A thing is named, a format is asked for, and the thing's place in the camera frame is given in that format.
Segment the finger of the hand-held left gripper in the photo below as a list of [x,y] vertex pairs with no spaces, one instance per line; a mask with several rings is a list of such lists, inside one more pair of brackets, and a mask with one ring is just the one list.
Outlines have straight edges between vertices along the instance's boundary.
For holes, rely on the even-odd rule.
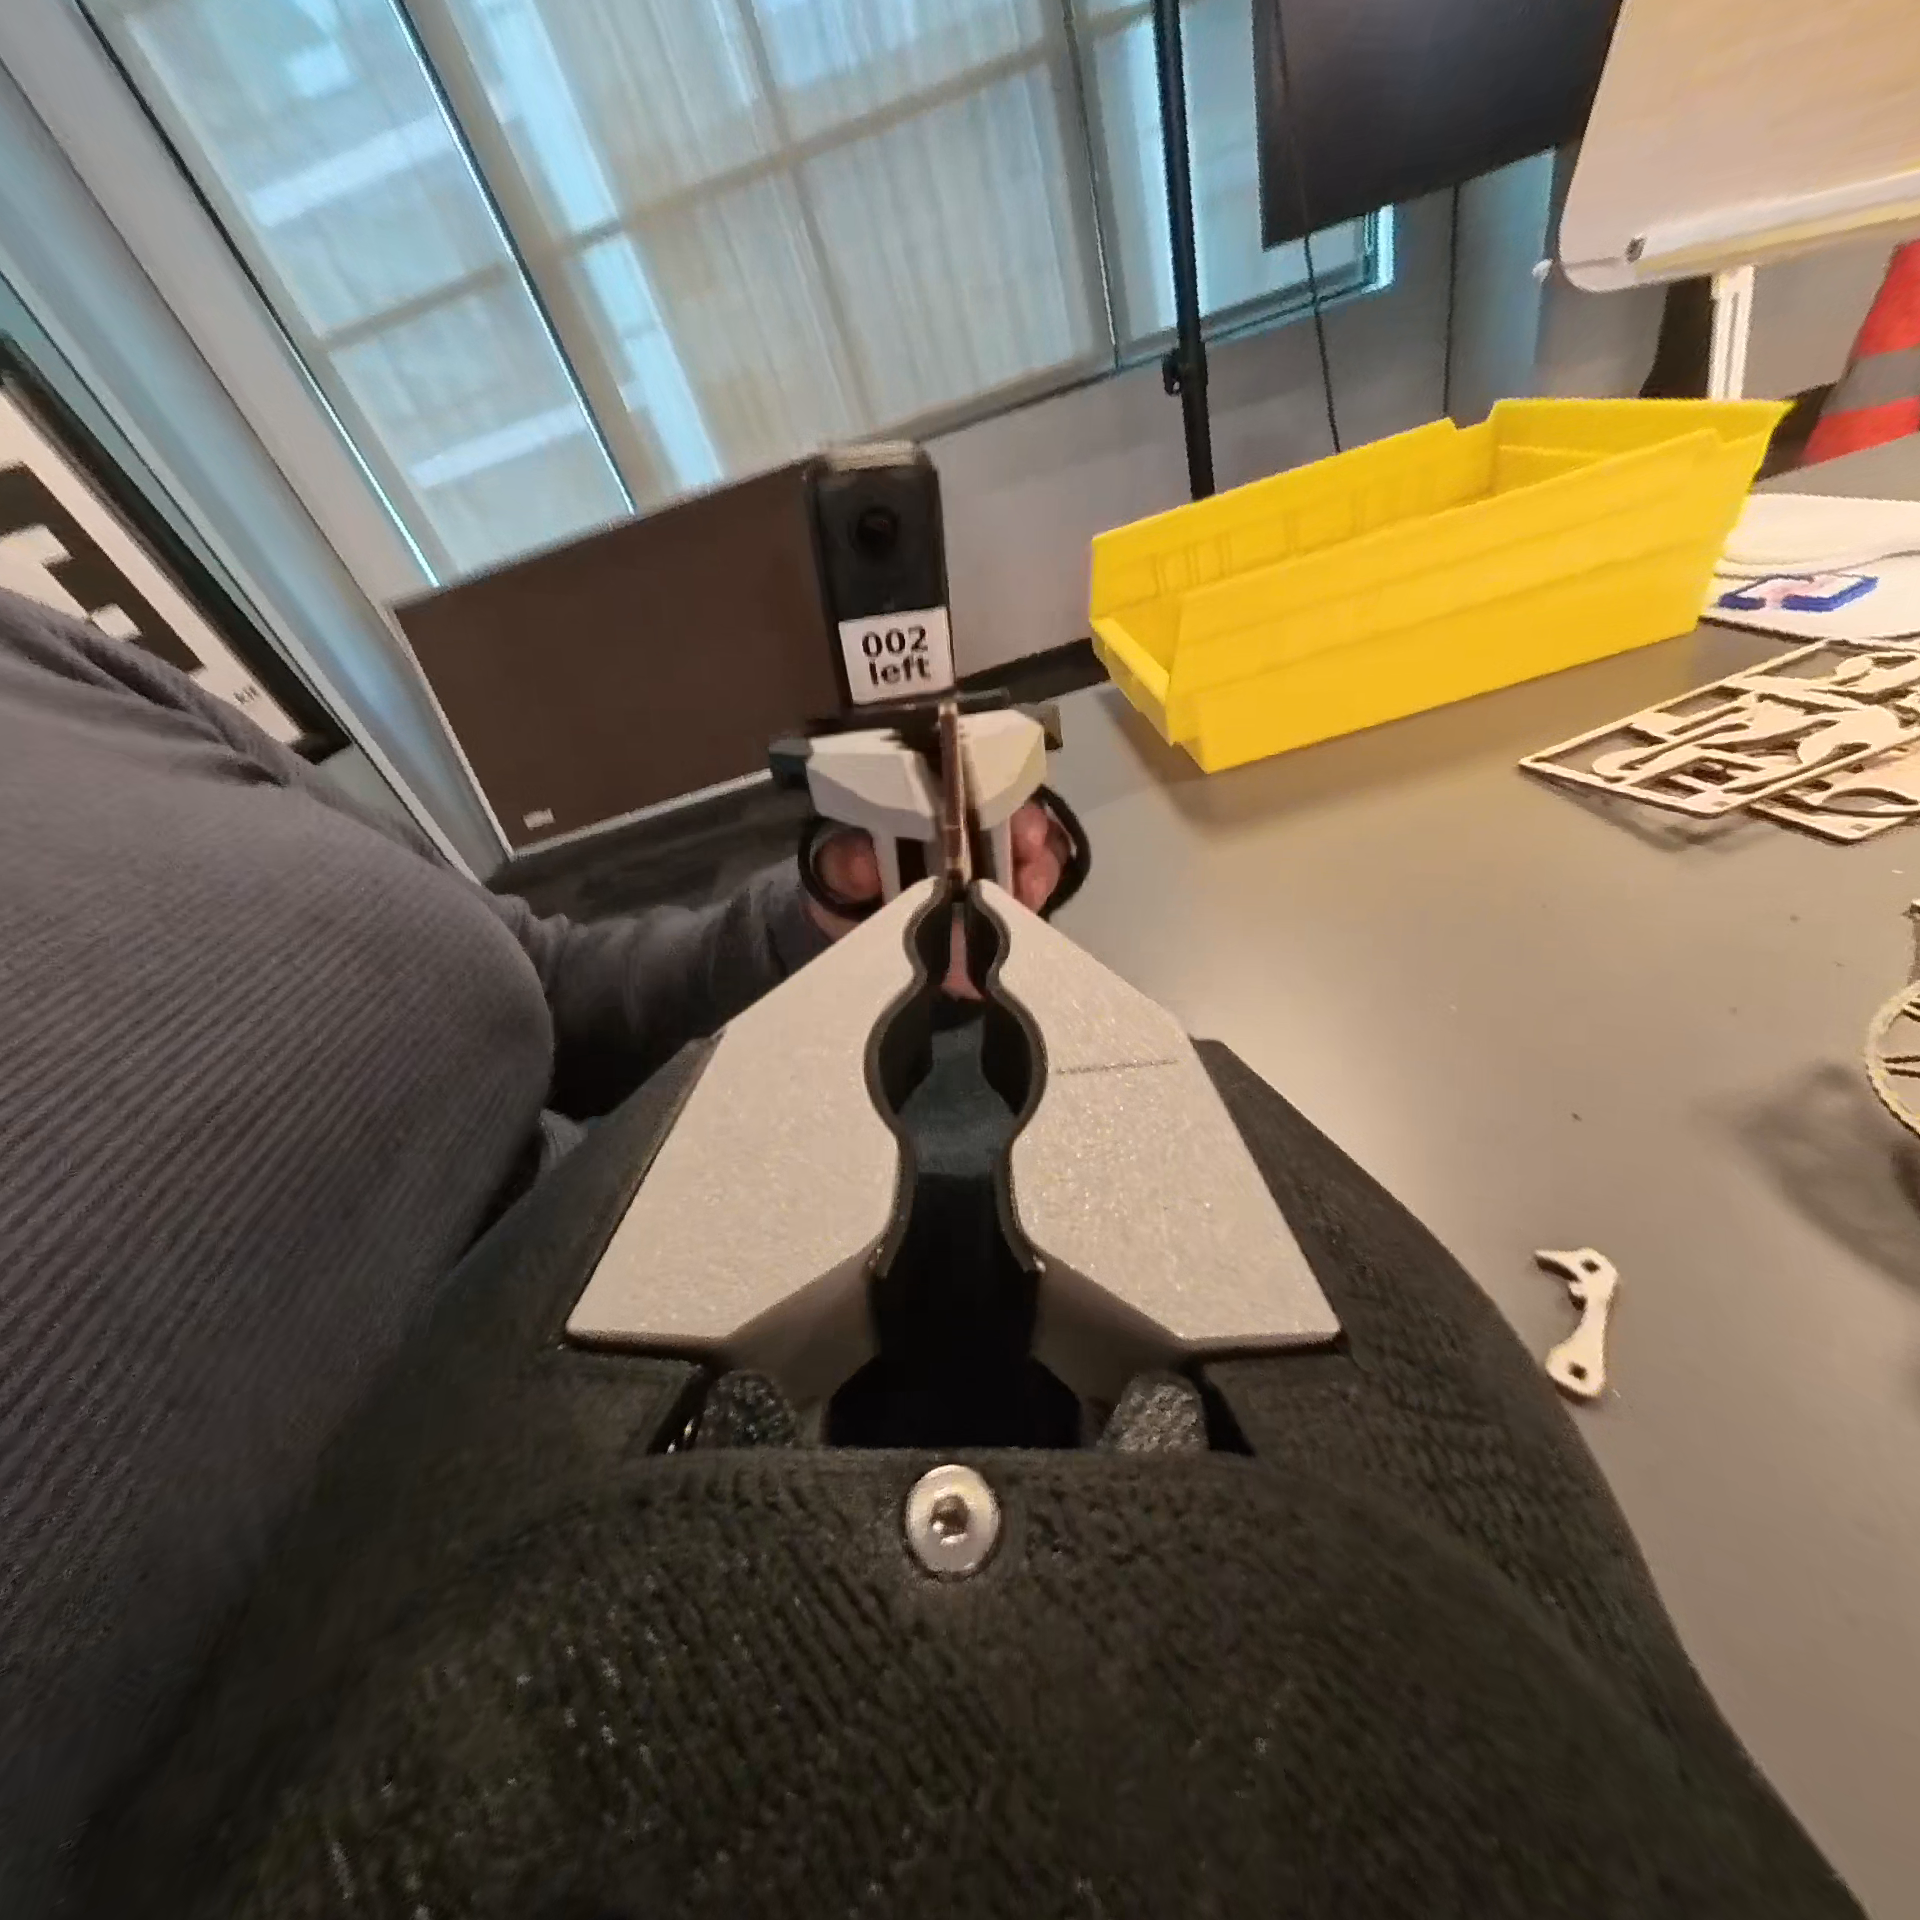
[[971,873],[1015,887],[1015,818],[1047,774],[1049,735],[1029,710],[968,715],[968,841]]
[[[802,880],[819,905],[884,905],[945,875],[945,768],[935,725],[861,726],[802,738],[809,818]],[[859,834],[875,878],[853,890],[828,873],[826,848]]]

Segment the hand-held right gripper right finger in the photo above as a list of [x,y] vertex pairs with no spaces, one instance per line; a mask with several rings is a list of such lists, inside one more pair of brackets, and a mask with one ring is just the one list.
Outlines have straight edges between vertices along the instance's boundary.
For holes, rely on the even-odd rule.
[[1034,1351],[1116,1401],[1147,1370],[1323,1351],[1340,1321],[1180,1018],[1007,894],[991,1005],[1031,1065],[1007,1159],[1037,1270]]

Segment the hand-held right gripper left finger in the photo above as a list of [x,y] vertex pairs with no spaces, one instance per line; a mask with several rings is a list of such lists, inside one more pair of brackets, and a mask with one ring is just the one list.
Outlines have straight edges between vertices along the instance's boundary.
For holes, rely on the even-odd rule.
[[568,1318],[577,1343],[841,1384],[873,1355],[868,1281],[901,1207],[873,1089],[921,983],[921,880],[728,1024]]

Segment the curved wooden model part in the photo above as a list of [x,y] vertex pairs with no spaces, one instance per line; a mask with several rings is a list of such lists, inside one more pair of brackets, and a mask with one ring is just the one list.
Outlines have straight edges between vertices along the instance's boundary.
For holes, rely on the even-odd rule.
[[1610,1381],[1610,1333],[1621,1275],[1611,1257],[1580,1245],[1571,1250],[1537,1250],[1533,1264],[1561,1281],[1572,1325],[1544,1358],[1551,1382],[1576,1403],[1597,1403]]

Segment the person's left forearm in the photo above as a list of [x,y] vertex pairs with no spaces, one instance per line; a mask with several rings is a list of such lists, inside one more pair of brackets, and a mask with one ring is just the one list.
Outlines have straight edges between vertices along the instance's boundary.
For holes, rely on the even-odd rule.
[[489,906],[538,974],[553,1029],[546,1104],[564,1119],[610,1113],[832,944],[794,858],[701,906],[602,920],[539,915],[512,895]]

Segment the wooden parts sheet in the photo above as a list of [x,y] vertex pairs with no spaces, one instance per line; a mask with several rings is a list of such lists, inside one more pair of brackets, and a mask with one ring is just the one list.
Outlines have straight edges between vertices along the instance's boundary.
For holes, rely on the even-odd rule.
[[1856,846],[1917,818],[1917,771],[1892,768],[1818,777],[1756,799],[1747,810],[1836,846]]
[[1818,640],[1523,759],[1533,777],[1716,819],[1915,747],[1913,640]]

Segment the wooden bicycle model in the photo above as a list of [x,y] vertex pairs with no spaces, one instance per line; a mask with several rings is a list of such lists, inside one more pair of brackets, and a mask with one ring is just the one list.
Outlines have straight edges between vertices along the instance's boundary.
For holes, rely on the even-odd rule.
[[1917,1138],[1917,901],[1909,901],[1907,983],[1872,1015],[1863,1038],[1863,1073],[1884,1113]]

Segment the person's left hand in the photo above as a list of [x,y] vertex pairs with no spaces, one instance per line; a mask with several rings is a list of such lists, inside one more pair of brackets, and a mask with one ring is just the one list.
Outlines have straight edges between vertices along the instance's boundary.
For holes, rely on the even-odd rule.
[[[1012,878],[1008,889],[1042,914],[1061,894],[1080,849],[1077,829],[1042,787],[1011,819]],[[811,835],[802,858],[807,912],[832,938],[844,937],[881,905],[881,863],[868,834],[829,822]]]

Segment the yellow plastic bin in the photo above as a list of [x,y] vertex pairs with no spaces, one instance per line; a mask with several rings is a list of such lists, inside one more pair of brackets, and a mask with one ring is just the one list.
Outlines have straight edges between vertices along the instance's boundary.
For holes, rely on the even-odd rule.
[[1781,399],[1500,399],[1090,544],[1111,682],[1207,771],[1695,629]]

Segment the black light stand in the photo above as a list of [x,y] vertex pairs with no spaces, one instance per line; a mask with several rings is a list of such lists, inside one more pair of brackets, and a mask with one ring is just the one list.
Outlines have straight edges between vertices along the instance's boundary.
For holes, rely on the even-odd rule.
[[1162,357],[1163,393],[1181,406],[1184,462],[1189,497],[1217,490],[1211,411],[1209,411],[1209,347],[1205,307],[1197,286],[1197,249],[1193,221],[1193,171],[1189,146],[1187,72],[1184,72],[1184,6],[1152,2],[1152,41],[1159,94],[1162,171],[1169,210],[1169,272],[1172,294],[1172,342]]

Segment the large window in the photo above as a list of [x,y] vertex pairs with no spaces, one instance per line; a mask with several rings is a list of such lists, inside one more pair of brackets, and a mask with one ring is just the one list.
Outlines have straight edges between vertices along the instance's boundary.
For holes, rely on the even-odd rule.
[[81,5],[432,579],[1172,342],[1151,5]]

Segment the person's torso grey sweater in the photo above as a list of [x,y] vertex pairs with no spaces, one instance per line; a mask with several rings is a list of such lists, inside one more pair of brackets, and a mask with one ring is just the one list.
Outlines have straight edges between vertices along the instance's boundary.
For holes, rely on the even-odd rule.
[[172,1725],[553,1072],[487,895],[4,591],[4,1914]]

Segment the large dark display screen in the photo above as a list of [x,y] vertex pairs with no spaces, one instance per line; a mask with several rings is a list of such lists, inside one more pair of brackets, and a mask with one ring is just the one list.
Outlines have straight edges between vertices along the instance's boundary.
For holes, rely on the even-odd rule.
[[1619,2],[1256,2],[1265,249],[1580,141]]

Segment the wooden book stand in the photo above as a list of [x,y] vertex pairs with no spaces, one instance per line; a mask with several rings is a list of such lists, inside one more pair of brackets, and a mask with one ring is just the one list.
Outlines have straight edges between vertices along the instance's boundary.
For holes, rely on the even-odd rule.
[[[1708,283],[1706,393],[1756,397],[1765,293],[1827,310],[1850,360],[1917,226],[1915,2],[1621,5],[1552,265],[1585,297]],[[1827,463],[1898,448],[1915,434]]]

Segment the orange traffic cone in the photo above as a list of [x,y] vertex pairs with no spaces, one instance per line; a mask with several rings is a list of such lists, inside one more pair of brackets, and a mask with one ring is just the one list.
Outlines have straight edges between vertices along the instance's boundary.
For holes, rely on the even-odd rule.
[[1882,448],[1917,431],[1917,239],[1901,242],[1825,397],[1800,463]]

